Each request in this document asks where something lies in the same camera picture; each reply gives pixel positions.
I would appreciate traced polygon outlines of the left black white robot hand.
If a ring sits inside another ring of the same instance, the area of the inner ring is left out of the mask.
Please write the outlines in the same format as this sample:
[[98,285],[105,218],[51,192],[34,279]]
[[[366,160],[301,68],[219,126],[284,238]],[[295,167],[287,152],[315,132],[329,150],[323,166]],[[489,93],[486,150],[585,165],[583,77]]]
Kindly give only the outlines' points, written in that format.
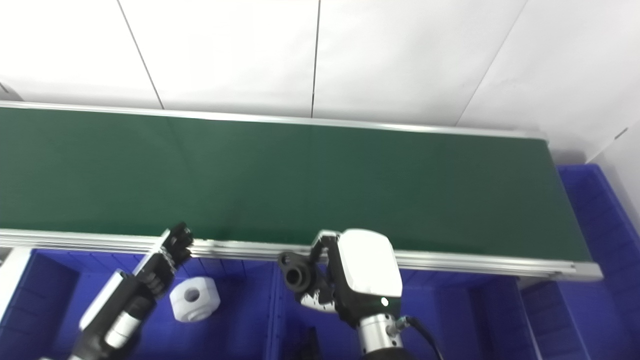
[[117,269],[82,315],[70,360],[125,360],[142,327],[192,257],[194,235],[185,222],[167,228],[133,272]]

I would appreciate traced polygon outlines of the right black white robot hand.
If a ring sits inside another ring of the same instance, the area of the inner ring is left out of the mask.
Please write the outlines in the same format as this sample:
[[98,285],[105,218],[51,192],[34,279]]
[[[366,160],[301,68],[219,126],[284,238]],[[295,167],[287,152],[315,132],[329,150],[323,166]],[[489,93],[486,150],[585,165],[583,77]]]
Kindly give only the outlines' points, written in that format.
[[385,235],[362,228],[322,230],[302,264],[310,282],[294,290],[300,305],[336,313],[351,328],[372,316],[400,316],[402,275]]

